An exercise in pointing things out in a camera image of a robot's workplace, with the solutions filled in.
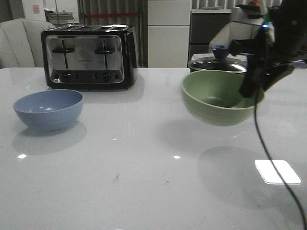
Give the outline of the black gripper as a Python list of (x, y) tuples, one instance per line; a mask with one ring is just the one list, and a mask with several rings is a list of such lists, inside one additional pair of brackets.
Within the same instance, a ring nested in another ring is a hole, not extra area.
[(232, 40), (229, 52), (234, 56), (248, 55), (239, 93), (251, 98), (260, 86), (266, 92), (295, 68), (289, 63), (268, 68), (261, 83), (265, 57), (284, 62), (307, 58), (307, 2), (283, 0), (279, 7), (268, 8), (256, 35), (252, 39)]

